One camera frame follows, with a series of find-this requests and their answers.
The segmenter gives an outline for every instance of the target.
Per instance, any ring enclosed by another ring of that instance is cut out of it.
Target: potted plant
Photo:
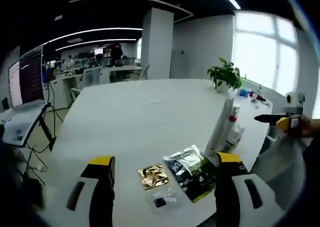
[[[234,67],[234,63],[227,62],[219,57],[223,66],[212,66],[207,70],[210,80],[213,80],[215,89],[220,93],[228,93],[230,88],[239,89],[241,87],[241,78],[239,68]]]

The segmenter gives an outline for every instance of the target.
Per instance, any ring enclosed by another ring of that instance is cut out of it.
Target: window
[[[281,95],[294,91],[299,67],[293,24],[266,13],[235,15],[233,62],[241,76]]]
[[[142,38],[140,38],[137,42],[136,46],[136,58],[141,59],[141,45],[142,45]]]

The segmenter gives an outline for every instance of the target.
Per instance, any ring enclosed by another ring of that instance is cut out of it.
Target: white table
[[[226,96],[201,79],[119,82],[84,88],[62,124],[52,151],[57,183],[78,177],[95,156],[115,156],[113,226],[195,227],[216,212],[214,192],[192,203],[163,162],[195,144],[205,149]],[[235,152],[250,170],[268,124],[254,116],[272,107],[237,96],[238,121],[245,131]],[[153,214],[138,169],[162,163],[175,188],[179,207]]]
[[[135,65],[124,65],[120,67],[104,67],[101,70],[99,84],[109,84],[110,83],[110,72],[112,71],[138,71],[142,70],[141,67]]]

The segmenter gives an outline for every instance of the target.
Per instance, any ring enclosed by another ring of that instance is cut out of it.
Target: blue object
[[[239,95],[240,95],[240,96],[243,96],[243,97],[248,97],[249,92],[246,91],[245,89],[240,89],[240,90],[239,90]]]

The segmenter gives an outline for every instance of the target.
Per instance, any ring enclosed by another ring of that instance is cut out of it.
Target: green leaves
[[[220,60],[223,64],[227,65],[227,61],[226,61],[225,59],[219,57],[219,60]]]
[[[210,80],[213,80],[215,88],[221,86],[223,81],[227,83],[231,88],[239,89],[241,87],[240,70],[237,67],[233,67],[234,63],[227,62],[225,59],[219,57],[223,66],[212,66],[207,70],[207,75],[210,76]]]

